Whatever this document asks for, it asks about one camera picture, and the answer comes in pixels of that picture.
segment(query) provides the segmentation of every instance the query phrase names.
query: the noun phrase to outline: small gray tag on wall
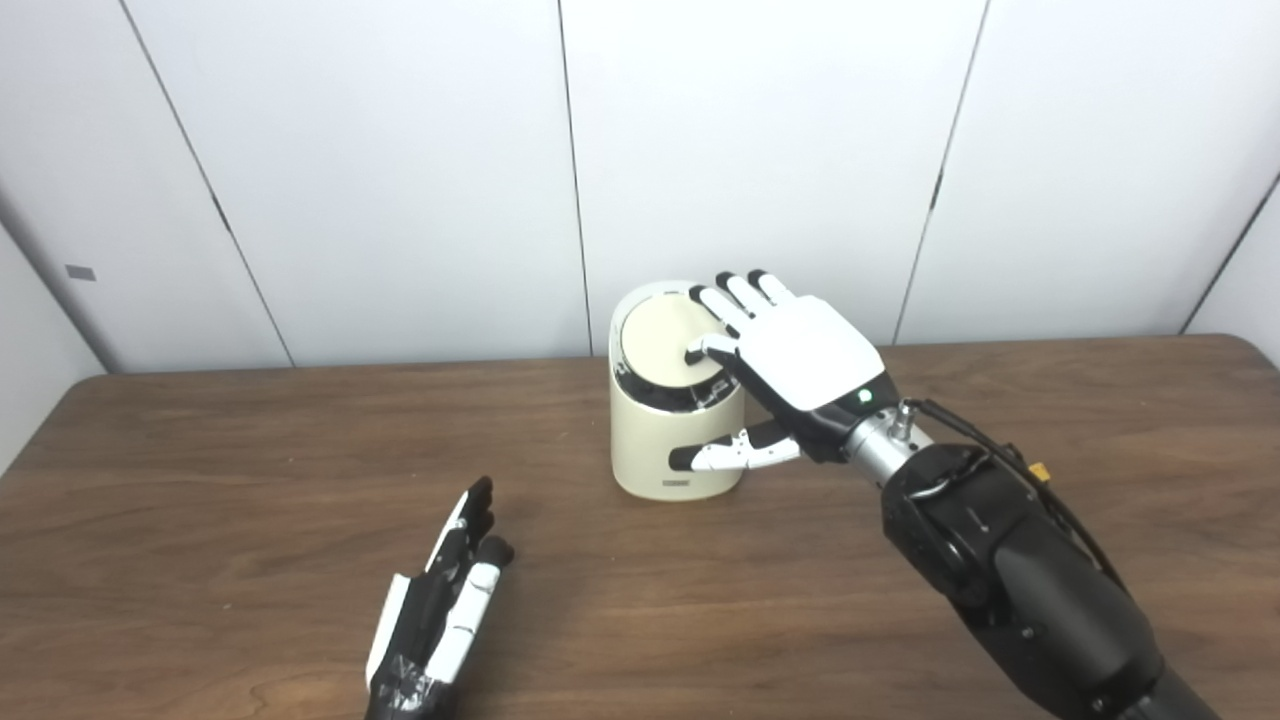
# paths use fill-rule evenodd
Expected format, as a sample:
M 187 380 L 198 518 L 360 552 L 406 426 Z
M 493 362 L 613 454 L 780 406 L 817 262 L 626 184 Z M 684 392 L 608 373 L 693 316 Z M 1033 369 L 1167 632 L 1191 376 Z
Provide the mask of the small gray tag on wall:
M 67 265 L 67 277 L 73 281 L 97 282 L 97 275 L 93 274 L 93 268 L 86 268 L 83 265 Z

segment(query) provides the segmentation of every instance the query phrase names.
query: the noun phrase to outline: wood grain surface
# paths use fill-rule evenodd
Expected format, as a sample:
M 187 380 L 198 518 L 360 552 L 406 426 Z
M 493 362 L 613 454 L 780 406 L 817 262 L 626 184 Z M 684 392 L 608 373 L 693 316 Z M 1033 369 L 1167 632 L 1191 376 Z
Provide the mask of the wood grain surface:
M 1179 671 L 1280 700 L 1280 375 L 1225 337 L 895 347 L 1042 460 Z M 518 551 L 462 719 L 1034 719 L 841 466 L 660 505 L 599 359 L 104 377 L 0 483 L 0 716 L 344 717 L 388 582 L 497 482 Z M 934 429 L 934 437 L 945 433 Z

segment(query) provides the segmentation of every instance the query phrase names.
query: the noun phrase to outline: white robotic hand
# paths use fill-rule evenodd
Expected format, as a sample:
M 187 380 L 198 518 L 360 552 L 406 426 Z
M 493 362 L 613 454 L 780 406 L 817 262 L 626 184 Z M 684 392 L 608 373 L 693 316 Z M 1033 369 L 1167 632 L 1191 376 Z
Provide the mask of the white robotic hand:
M 678 447 L 671 468 L 754 468 L 801 452 L 818 462 L 846 461 L 842 447 L 854 428 L 899 401 L 879 352 L 829 304 L 795 296 L 764 270 L 746 279 L 721 273 L 716 284 L 733 300 L 705 286 L 689 296 L 731 337 L 699 338 L 685 361 L 723 365 L 773 419 L 703 446 Z

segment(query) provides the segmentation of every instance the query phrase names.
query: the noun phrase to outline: black and white prosthetic hand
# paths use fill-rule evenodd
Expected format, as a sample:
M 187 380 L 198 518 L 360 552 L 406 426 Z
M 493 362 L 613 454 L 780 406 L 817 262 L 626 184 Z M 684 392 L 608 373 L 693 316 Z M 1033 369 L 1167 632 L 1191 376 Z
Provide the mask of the black and white prosthetic hand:
M 773 419 L 707 445 L 677 447 L 671 468 L 758 468 L 801 454 L 818 462 L 847 461 L 844 445 L 854 428 L 899 401 L 879 352 L 829 304 L 797 297 L 764 270 L 746 279 L 721 273 L 716 284 L 721 290 L 698 286 L 689 296 L 730 337 L 696 340 L 685 361 L 723 365 Z
M 493 480 L 462 493 L 415 578 L 394 575 L 369 651 L 365 720 L 449 720 L 454 680 L 515 551 L 493 529 Z

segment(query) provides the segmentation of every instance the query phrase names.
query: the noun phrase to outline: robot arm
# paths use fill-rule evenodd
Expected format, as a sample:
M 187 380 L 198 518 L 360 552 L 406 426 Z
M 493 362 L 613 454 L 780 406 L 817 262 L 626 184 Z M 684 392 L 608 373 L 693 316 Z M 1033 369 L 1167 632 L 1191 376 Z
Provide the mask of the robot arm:
M 1064 720 L 1219 720 L 1166 665 L 1111 562 L 1016 450 L 932 401 L 902 398 L 876 348 L 831 305 L 777 278 L 722 273 L 690 296 L 731 338 L 686 363 L 728 369 L 773 420 L 676 448 L 677 470 L 801 452 L 847 462 L 879 491 L 884 534 L 1014 684 Z M 936 443 L 928 415 L 969 443 Z

